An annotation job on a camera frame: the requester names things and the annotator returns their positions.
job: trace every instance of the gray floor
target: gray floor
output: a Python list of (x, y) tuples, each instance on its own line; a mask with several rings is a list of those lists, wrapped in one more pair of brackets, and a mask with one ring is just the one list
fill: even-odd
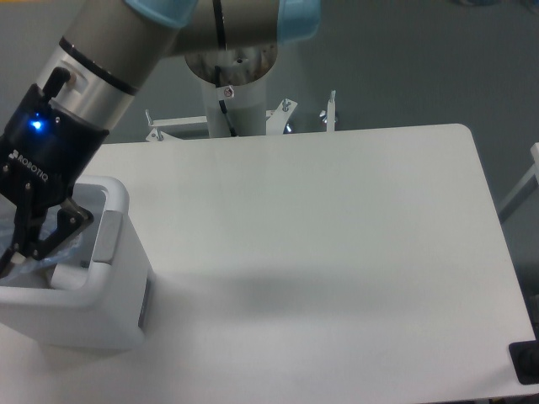
[[(82, 0), (0, 6), (0, 122), (18, 104)], [(336, 89), (341, 130), (462, 123), (473, 132), (494, 202), (531, 165), (539, 141), (539, 15), (519, 1), (466, 8), (445, 0), (323, 0), (310, 42), (280, 50), (269, 105), (301, 106), (302, 131)], [(180, 59), (163, 61), (110, 142), (143, 141), (154, 119), (203, 114), (198, 84)], [(515, 265), (539, 293), (538, 196), (505, 226)]]

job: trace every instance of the metal bolt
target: metal bolt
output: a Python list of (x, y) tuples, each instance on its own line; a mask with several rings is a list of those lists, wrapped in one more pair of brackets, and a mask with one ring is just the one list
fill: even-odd
[(289, 135), (290, 133), (294, 133), (294, 125), (288, 122), (285, 126), (284, 135)]
[(234, 96), (234, 90), (231, 87), (225, 88), (225, 97), (230, 98)]
[(290, 100), (288, 98), (285, 98), (285, 100), (283, 101), (283, 111), (288, 112), (291, 105), (292, 103), (290, 102)]
[[(328, 124), (328, 113), (325, 110), (320, 113), (319, 117), (322, 125), (325, 126)], [(339, 122), (339, 115), (335, 114), (335, 123), (337, 122)]]

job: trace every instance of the black cable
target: black cable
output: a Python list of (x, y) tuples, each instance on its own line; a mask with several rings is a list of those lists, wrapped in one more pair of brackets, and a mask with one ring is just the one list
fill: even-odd
[[(221, 87), (221, 68), (216, 66), (216, 88)], [(227, 105), (224, 100), (219, 100), (219, 106), (221, 107), (221, 112), (225, 115), (225, 120), (227, 120), (228, 130), (230, 131), (231, 137), (237, 137), (236, 128), (230, 119), (230, 114), (228, 113)]]

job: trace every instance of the blue cap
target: blue cap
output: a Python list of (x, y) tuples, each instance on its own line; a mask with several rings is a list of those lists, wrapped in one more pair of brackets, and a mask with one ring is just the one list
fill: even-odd
[(277, 39), (280, 44), (308, 40), (318, 31), (320, 0), (280, 0)]
[(125, 0), (125, 2), (158, 24), (180, 29), (191, 22), (198, 0)]

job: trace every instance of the white container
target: white container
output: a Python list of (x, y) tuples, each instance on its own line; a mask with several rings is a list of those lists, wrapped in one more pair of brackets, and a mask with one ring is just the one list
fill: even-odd
[(41, 343), (134, 348), (154, 274), (127, 215), (129, 195), (116, 179), (81, 177), (73, 198), (95, 219), (82, 246), (45, 285), (0, 286), (0, 322)]

